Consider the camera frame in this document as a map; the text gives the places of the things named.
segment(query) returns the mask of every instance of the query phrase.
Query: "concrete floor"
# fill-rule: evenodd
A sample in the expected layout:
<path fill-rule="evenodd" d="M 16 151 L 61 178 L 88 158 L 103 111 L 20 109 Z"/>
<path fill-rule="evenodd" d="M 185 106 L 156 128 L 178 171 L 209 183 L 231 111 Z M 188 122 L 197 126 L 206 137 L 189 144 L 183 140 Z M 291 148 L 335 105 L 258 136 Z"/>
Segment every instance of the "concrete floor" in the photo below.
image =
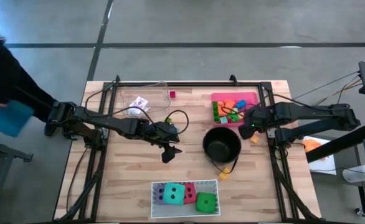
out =
<path fill-rule="evenodd" d="M 283 79 L 297 96 L 358 70 L 365 47 L 353 46 L 365 43 L 365 0 L 0 0 L 0 34 L 36 82 L 60 101 L 80 102 L 87 77 L 112 80 L 116 74 L 122 80 L 226 80 L 230 74 L 240 80 Z M 265 45 L 98 48 L 102 42 Z M 314 103 L 348 80 L 300 100 Z M 365 124 L 365 97 L 357 89 L 344 92 L 341 102 Z M 44 137 L 43 127 L 32 119 L 17 139 L 0 134 L 0 142 L 34 153 L 31 163 L 12 167 L 0 223 L 52 218 L 70 141 Z M 315 182 L 315 188 L 324 218 L 365 223 L 353 214 L 360 206 L 355 187 Z"/>

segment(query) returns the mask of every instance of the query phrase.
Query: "red die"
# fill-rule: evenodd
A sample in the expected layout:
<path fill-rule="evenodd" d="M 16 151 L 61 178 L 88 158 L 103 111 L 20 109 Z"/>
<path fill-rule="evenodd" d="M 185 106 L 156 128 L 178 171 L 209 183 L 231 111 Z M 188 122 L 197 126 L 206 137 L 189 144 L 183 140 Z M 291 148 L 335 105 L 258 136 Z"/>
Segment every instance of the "red die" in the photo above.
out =
<path fill-rule="evenodd" d="M 193 183 L 185 183 L 184 204 L 196 202 L 196 191 Z"/>

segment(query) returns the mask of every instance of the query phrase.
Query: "blue cloth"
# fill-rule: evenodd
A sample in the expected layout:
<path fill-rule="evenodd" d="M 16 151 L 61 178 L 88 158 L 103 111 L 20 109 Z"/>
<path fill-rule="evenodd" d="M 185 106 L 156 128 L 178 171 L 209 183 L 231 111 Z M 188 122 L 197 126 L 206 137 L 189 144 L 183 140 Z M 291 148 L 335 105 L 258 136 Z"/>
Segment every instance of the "blue cloth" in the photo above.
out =
<path fill-rule="evenodd" d="M 7 107 L 0 107 L 0 132 L 16 137 L 21 132 L 34 110 L 19 101 L 11 100 Z"/>

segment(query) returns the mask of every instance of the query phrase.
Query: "wooden table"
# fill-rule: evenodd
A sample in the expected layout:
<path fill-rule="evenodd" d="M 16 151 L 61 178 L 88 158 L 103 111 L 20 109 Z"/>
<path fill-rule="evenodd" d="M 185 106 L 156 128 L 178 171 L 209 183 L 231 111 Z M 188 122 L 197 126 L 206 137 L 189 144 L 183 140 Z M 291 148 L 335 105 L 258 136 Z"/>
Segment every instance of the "wooden table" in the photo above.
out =
<path fill-rule="evenodd" d="M 285 80 L 270 81 L 273 92 L 290 97 L 288 83 Z M 103 82 L 88 82 L 83 103 L 88 96 L 102 89 Z M 202 149 L 202 139 L 205 133 L 213 127 L 211 110 L 211 93 L 220 92 L 257 92 L 250 87 L 169 87 L 176 92 L 176 98 L 171 100 L 169 111 L 184 110 L 189 116 L 189 127 L 179 135 L 181 142 L 176 146 L 183 153 L 176 155 L 168 164 L 161 162 L 162 149 L 150 146 L 144 141 L 132 141 L 120 137 L 115 132 L 110 133 L 105 171 L 98 206 L 98 222 L 277 222 L 280 221 L 277 195 L 270 163 L 270 155 L 265 134 L 257 134 L 260 138 L 257 144 L 242 140 L 242 152 L 235 171 L 227 180 L 219 181 L 219 197 L 221 216 L 195 217 L 176 219 L 150 219 L 151 212 L 151 182 L 217 179 L 219 172 L 208 162 Z M 88 103 L 90 110 L 98 110 L 100 95 L 94 96 Z M 122 108 L 120 96 L 116 97 L 115 111 Z M 164 119 L 165 115 L 155 121 Z M 184 115 L 176 113 L 172 116 L 173 123 L 180 129 L 186 125 Z M 83 151 L 82 141 L 72 144 L 65 171 L 55 217 L 65 214 L 66 195 Z M 88 155 L 86 153 L 69 199 L 69 206 L 81 194 Z M 320 210 L 308 170 L 303 146 L 294 144 L 289 149 L 288 163 L 293 187 L 302 201 L 317 216 Z M 284 192 L 285 205 L 290 212 L 288 197 Z M 91 201 L 88 200 L 87 212 L 90 214 Z"/>

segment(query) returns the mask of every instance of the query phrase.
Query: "small yellow cube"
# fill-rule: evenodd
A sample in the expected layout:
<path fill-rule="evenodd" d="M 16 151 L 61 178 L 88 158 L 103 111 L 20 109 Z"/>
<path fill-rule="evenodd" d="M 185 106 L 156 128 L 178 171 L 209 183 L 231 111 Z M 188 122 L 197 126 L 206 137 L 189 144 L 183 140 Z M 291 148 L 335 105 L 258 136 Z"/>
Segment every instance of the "small yellow cube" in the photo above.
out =
<path fill-rule="evenodd" d="M 230 169 L 228 169 L 228 167 L 226 167 L 224 170 L 223 170 L 223 172 L 221 172 L 220 174 L 219 174 L 219 178 L 220 178 L 220 180 L 225 180 L 227 177 L 228 177 L 228 173 L 230 172 Z"/>
<path fill-rule="evenodd" d="M 258 137 L 256 135 L 253 135 L 251 138 L 250 138 L 250 142 L 256 144 L 258 142 Z"/>

